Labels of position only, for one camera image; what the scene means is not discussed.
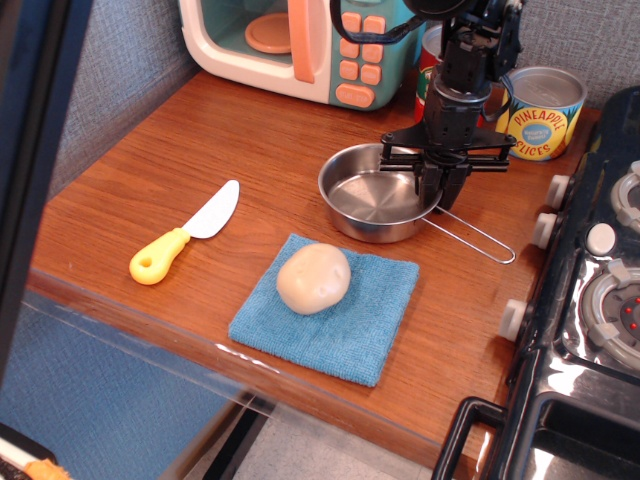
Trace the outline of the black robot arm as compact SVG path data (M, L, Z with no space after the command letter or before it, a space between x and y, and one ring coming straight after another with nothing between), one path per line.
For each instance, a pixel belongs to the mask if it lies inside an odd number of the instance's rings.
M509 165L516 140L479 127L505 107L485 110L492 87L512 88L508 77L521 51L519 1L444 1L410 5L418 19L442 23L440 61L426 89L422 118L414 126L383 135L380 167L410 172L422 210L448 210L474 171L500 172Z

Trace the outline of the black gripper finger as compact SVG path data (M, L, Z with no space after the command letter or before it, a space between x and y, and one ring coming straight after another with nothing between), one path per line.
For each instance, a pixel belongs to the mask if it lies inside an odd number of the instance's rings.
M471 166L455 166L445 170L441 181L442 196L438 203L440 208L449 210L454 205L471 171Z
M420 208L434 208L442 196L443 169L431 163L422 163L417 172L417 195Z

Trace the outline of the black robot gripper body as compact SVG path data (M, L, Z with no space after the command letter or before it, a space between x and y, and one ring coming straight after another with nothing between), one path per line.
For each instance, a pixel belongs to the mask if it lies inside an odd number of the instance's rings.
M422 119L381 137L380 169L415 174L425 173L429 166L506 171L514 138L478 126L485 117L484 106L491 92L489 83L478 91L460 92L434 76L426 92Z

